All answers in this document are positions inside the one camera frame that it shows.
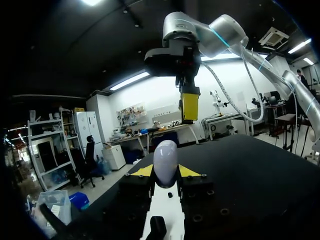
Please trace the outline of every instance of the person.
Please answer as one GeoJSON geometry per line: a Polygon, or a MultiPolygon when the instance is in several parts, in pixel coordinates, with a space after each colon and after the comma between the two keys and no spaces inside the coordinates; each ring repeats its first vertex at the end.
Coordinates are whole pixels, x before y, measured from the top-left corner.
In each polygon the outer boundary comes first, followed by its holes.
{"type": "Polygon", "coordinates": [[[306,87],[308,90],[310,90],[310,89],[309,89],[308,82],[307,82],[305,76],[302,75],[300,69],[298,69],[296,72],[298,73],[298,77],[299,77],[299,79],[301,80],[301,82],[303,83],[303,85],[305,85],[305,87],[306,87]]]}

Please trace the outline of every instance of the white refrigerator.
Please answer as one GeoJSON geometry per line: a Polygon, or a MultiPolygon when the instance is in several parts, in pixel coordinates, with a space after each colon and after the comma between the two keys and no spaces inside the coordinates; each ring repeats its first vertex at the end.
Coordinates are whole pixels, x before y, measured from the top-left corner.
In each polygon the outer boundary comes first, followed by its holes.
{"type": "Polygon", "coordinates": [[[103,157],[102,150],[104,148],[100,132],[97,123],[97,117],[95,111],[81,111],[74,114],[74,124],[80,144],[83,150],[83,154],[86,154],[87,150],[87,137],[92,136],[94,141],[94,159],[97,160],[97,155],[103,157]]]}

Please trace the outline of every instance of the shelf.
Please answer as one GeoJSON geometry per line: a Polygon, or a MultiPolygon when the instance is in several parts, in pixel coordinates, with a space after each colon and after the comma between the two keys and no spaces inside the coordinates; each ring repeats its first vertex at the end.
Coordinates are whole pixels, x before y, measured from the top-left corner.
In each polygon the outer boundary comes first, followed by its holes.
{"type": "Polygon", "coordinates": [[[53,124],[53,123],[59,123],[61,122],[61,119],[53,119],[53,120],[46,120],[46,121],[34,121],[29,122],[29,126],[39,125],[39,124],[53,124]]]}
{"type": "Polygon", "coordinates": [[[61,188],[62,186],[66,185],[66,184],[69,183],[69,182],[70,182],[70,180],[67,180],[67,181],[64,181],[64,182],[60,183],[60,184],[57,185],[57,186],[50,187],[50,188],[48,189],[48,192],[54,191],[54,190],[56,190],[56,189],[58,189],[58,188],[61,188]]]}
{"type": "Polygon", "coordinates": [[[71,140],[71,139],[76,139],[78,136],[71,136],[71,137],[67,137],[67,140],[71,140]]]}
{"type": "Polygon", "coordinates": [[[52,131],[52,132],[46,132],[43,134],[39,134],[39,135],[35,135],[35,136],[31,136],[31,139],[40,139],[40,138],[44,138],[50,135],[54,135],[54,134],[62,134],[64,131],[59,130],[59,131],[52,131]]]}
{"type": "Polygon", "coordinates": [[[49,170],[49,171],[40,173],[40,175],[41,175],[41,176],[44,176],[44,175],[46,175],[46,174],[52,173],[52,172],[54,172],[55,170],[58,170],[58,169],[60,169],[60,168],[63,168],[63,167],[65,167],[65,166],[69,165],[69,164],[71,164],[71,161],[68,161],[68,162],[66,162],[66,163],[64,163],[64,164],[62,164],[62,165],[60,165],[60,166],[57,166],[57,167],[55,167],[55,168],[53,168],[53,169],[51,169],[51,170],[49,170]]]}

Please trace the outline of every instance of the monitor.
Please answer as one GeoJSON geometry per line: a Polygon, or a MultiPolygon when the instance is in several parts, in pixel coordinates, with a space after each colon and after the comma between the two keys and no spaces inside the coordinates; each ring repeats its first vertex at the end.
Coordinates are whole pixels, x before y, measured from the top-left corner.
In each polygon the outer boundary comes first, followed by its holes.
{"type": "Polygon", "coordinates": [[[277,91],[271,91],[270,94],[271,94],[271,97],[275,97],[277,101],[280,101],[280,100],[281,100],[281,97],[280,97],[279,92],[277,92],[277,91]]]}
{"type": "Polygon", "coordinates": [[[268,97],[268,101],[269,101],[269,103],[270,103],[271,106],[278,104],[278,100],[277,100],[277,98],[276,98],[275,96],[270,96],[270,97],[268,97]]]}

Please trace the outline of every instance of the ceiling light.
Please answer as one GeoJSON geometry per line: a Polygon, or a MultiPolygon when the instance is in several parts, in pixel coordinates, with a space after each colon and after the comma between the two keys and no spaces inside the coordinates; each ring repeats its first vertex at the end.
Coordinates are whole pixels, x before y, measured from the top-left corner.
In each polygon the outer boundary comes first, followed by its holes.
{"type": "Polygon", "coordinates": [[[28,128],[28,127],[22,126],[22,127],[12,128],[12,129],[9,129],[8,132],[19,130],[19,129],[26,129],[26,128],[28,128]]]}
{"type": "Polygon", "coordinates": [[[313,65],[314,63],[309,59],[309,58],[304,58],[303,60],[305,60],[309,65],[313,65]]]}
{"type": "Polygon", "coordinates": [[[125,85],[131,84],[131,83],[133,83],[133,82],[135,82],[135,81],[137,81],[139,79],[142,79],[144,77],[147,77],[147,76],[149,76],[149,73],[147,73],[145,71],[143,73],[140,73],[140,74],[138,74],[138,75],[136,75],[134,77],[131,77],[131,78],[129,78],[129,79],[127,79],[127,80],[125,80],[125,81],[113,86],[113,87],[111,87],[110,90],[115,91],[115,90],[117,90],[119,88],[124,87],[125,85]]]}
{"type": "Polygon", "coordinates": [[[21,141],[23,142],[24,139],[22,138],[21,133],[18,133],[18,135],[19,135],[19,138],[21,139],[21,141]]]}
{"type": "MultiPolygon", "coordinates": [[[[260,56],[265,59],[268,55],[260,54],[260,56]]],[[[207,62],[212,60],[222,60],[222,59],[240,59],[240,57],[234,53],[221,53],[215,57],[207,57],[207,56],[201,57],[202,62],[207,62]]]]}
{"type": "Polygon", "coordinates": [[[90,6],[94,6],[96,5],[97,3],[101,2],[101,0],[82,0],[82,2],[90,5],[90,6]]]}
{"type": "Polygon", "coordinates": [[[311,38],[300,43],[298,46],[295,46],[294,48],[292,48],[290,51],[288,51],[288,54],[293,54],[295,51],[298,51],[300,48],[304,47],[305,45],[307,45],[309,43],[311,43],[311,38]]]}

